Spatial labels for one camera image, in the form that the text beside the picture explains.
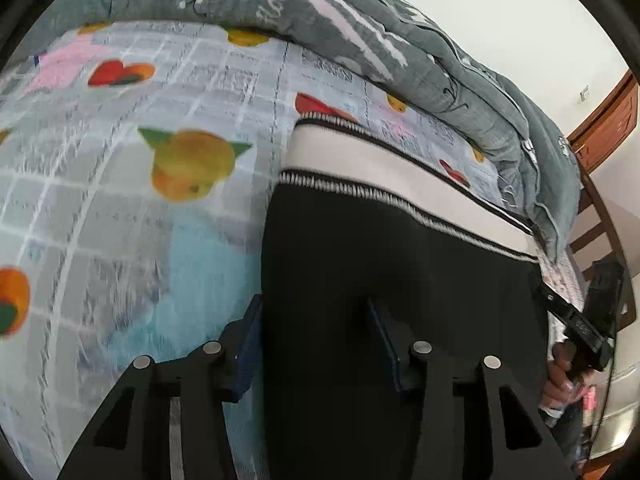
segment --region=patterned bed sheet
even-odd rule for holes
[[[183,356],[241,317],[260,291],[280,160],[309,111],[508,206],[494,166],[451,128],[254,32],[87,27],[3,75],[0,267],[26,276],[31,304],[0,339],[0,425],[34,480],[57,476],[133,358]],[[225,407],[239,478],[268,477],[260,402],[258,378]]]

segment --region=hand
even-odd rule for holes
[[[582,398],[588,386],[595,377],[595,370],[588,370],[580,374],[580,384],[576,387],[567,378],[566,373],[571,370],[571,355],[564,343],[556,343],[552,348],[554,360],[546,363],[548,380],[542,394],[542,406],[547,408],[562,408],[566,404],[573,404]]]

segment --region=metal screw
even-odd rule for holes
[[[148,355],[139,355],[133,359],[133,367],[138,370],[143,370],[151,364],[151,357]]]
[[[222,345],[217,341],[209,341],[207,343],[204,343],[202,350],[205,354],[217,354],[222,350]]]
[[[433,347],[426,341],[416,341],[414,343],[414,350],[418,352],[418,354],[428,354],[432,349]]]
[[[491,370],[497,370],[502,364],[500,362],[500,359],[498,359],[495,355],[488,355],[482,360],[482,362],[484,363],[484,366],[486,366],[487,368],[491,368]]]

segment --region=orange and red heart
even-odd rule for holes
[[[89,86],[120,86],[146,81],[156,72],[149,63],[125,66],[119,59],[100,63],[89,78]]]
[[[458,170],[454,170],[449,164],[447,164],[444,160],[440,159],[440,165],[444,168],[444,171],[456,182],[459,182],[465,187],[471,187],[469,181],[466,179],[464,174],[460,173]]]
[[[299,114],[317,112],[319,114],[330,115],[333,117],[342,117],[343,119],[348,119],[350,121],[353,121],[354,123],[358,122],[355,117],[349,115],[347,112],[343,112],[338,108],[328,106],[324,104],[320,99],[311,97],[308,94],[303,94],[302,92],[298,92],[298,94],[296,95],[296,110]]]

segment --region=gray blanket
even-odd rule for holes
[[[511,81],[402,0],[56,0],[15,56],[86,23],[154,19],[270,30],[366,76],[475,143],[548,256],[565,247],[579,176],[564,136]]]

